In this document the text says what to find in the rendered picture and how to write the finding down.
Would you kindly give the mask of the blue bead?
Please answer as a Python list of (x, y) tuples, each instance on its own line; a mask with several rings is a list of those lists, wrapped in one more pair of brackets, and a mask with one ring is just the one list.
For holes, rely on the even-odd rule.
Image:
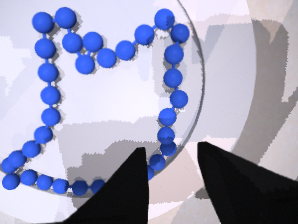
[(134, 37), (139, 44), (148, 45), (154, 40), (155, 33), (149, 25), (140, 25), (136, 28)]
[(72, 185), (72, 191), (77, 196), (84, 195), (88, 190), (88, 183), (85, 180), (76, 180)]
[(171, 38), (174, 42), (178, 41), (179, 43), (186, 42), (190, 37), (190, 30), (184, 24), (177, 24), (174, 26), (175, 29), (171, 30)]
[(148, 181), (149, 181), (154, 177), (154, 170), (150, 167), (150, 165), (147, 165), (147, 171), (148, 171)]
[(47, 176), (45, 174), (42, 174), (41, 176), (39, 176), (39, 178), (37, 179), (37, 187), (40, 190), (48, 190), (51, 188), (53, 183), (53, 178), (51, 176)]
[(170, 103), (175, 108), (183, 108), (188, 103), (188, 95), (182, 90), (174, 91), (170, 95)]
[(162, 170), (165, 166), (165, 158), (161, 157), (160, 154), (155, 154), (150, 158), (149, 164), (153, 170)]
[(47, 108), (42, 112), (41, 120), (47, 126), (55, 126), (60, 122), (61, 114), (55, 108), (52, 108), (52, 109)]
[(57, 25), (63, 29), (71, 29), (77, 22), (76, 14), (67, 7), (62, 7), (55, 14)]
[(83, 38), (83, 45), (90, 52), (97, 52), (103, 46), (102, 37), (96, 32), (89, 32)]
[(171, 128), (163, 127), (158, 131), (157, 138), (158, 138), (159, 142), (167, 145), (174, 141), (175, 133)]
[(39, 144), (47, 144), (52, 140), (53, 132), (49, 127), (46, 129), (45, 126), (40, 126), (36, 129), (34, 138)]
[(155, 14), (154, 23), (159, 30), (167, 31), (171, 29), (175, 23), (174, 13), (167, 8), (160, 9)]
[(178, 69), (171, 68), (165, 72), (163, 79), (168, 87), (175, 88), (182, 83), (183, 76)]
[(29, 169), (25, 170), (21, 175), (21, 182), (27, 186), (32, 186), (36, 183), (38, 174), (36, 171)]
[(135, 46), (129, 40), (121, 40), (115, 47), (115, 53), (121, 60), (130, 60), (135, 55)]
[(40, 154), (41, 147), (40, 147), (39, 143), (37, 145), (36, 142), (37, 141), (28, 141), (23, 144), (22, 153), (26, 157), (33, 158)]
[(171, 108), (164, 108), (159, 113), (159, 121), (164, 126), (171, 126), (175, 123), (177, 115)]
[(102, 180), (94, 180), (92, 181), (91, 183), (91, 189), (92, 189), (92, 192), (95, 194), (96, 191), (104, 184), (105, 182), (102, 181)]
[(8, 156), (8, 163), (15, 168), (23, 166), (27, 161), (27, 157), (22, 154), (22, 150), (15, 150)]
[(42, 64), (38, 70), (39, 78), (44, 82), (53, 82), (58, 78), (59, 71), (53, 64)]
[(2, 170), (7, 174), (14, 173), (19, 169), (19, 168), (12, 167), (8, 163), (8, 157), (3, 160), (1, 167), (2, 167)]
[(57, 178), (52, 184), (52, 189), (57, 194), (63, 194), (68, 190), (68, 186), (68, 180)]
[(32, 23), (35, 31), (40, 33), (50, 33), (55, 27), (52, 16), (46, 12), (36, 13), (32, 19)]
[(164, 57), (168, 63), (175, 65), (183, 60), (184, 51), (181, 46), (171, 44), (165, 49)]
[(61, 93), (54, 86), (46, 86), (40, 92), (41, 100), (47, 105), (54, 105), (60, 101)]
[(56, 53), (56, 47), (50, 39), (41, 38), (35, 43), (35, 52), (42, 59), (51, 59)]
[(2, 180), (2, 186), (7, 190), (13, 190), (19, 186), (20, 182), (17, 174), (6, 174)]
[(64, 50), (70, 54), (77, 54), (83, 49), (83, 40), (76, 33), (67, 33), (62, 39)]
[(94, 59), (86, 54), (80, 55), (75, 62), (77, 71), (81, 74), (89, 74), (95, 68)]
[(98, 64), (103, 68), (111, 68), (115, 65), (117, 56), (110, 48), (102, 48), (96, 56)]
[(165, 156), (172, 156), (175, 154), (176, 150), (177, 150), (177, 146), (175, 144), (175, 142), (172, 142), (170, 144), (161, 144), (160, 145), (160, 150), (161, 153)]

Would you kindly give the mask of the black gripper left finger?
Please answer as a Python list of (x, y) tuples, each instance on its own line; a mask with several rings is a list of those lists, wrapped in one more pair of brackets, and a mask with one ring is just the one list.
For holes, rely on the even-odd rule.
[(148, 224), (148, 211), (146, 149), (138, 147), (108, 181), (67, 219), (34, 224)]

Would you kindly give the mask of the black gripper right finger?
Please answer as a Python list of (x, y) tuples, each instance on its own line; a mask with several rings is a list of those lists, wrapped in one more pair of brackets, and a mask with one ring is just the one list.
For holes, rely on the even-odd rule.
[(197, 160), (221, 224), (298, 224), (298, 181), (207, 141)]

